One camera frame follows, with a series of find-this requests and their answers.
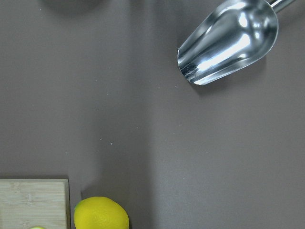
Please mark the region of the wooden cutting board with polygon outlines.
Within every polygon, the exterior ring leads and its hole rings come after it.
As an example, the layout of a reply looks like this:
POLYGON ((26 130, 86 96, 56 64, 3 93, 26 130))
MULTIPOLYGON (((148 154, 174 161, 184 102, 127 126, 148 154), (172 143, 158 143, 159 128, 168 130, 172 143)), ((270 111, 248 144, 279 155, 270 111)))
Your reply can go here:
POLYGON ((2 229, 70 229, 70 194, 67 179, 1 179, 2 229))

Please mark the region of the yellow lemon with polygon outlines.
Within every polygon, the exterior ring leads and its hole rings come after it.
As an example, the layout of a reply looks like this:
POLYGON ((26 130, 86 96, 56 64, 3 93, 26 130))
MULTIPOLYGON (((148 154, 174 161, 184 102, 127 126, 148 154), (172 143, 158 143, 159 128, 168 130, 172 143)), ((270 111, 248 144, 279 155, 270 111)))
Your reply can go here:
POLYGON ((107 197, 90 197, 74 209, 77 229, 128 229, 130 222, 124 208, 107 197))

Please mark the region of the metal scoop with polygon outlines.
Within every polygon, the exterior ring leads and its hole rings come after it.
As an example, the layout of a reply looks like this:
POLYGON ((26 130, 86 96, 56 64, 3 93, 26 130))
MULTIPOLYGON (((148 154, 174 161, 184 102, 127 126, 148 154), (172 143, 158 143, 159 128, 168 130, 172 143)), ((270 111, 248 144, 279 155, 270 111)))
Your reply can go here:
POLYGON ((184 78, 206 85, 262 59, 274 46, 277 14, 291 0, 226 0, 183 42, 177 52, 184 78))

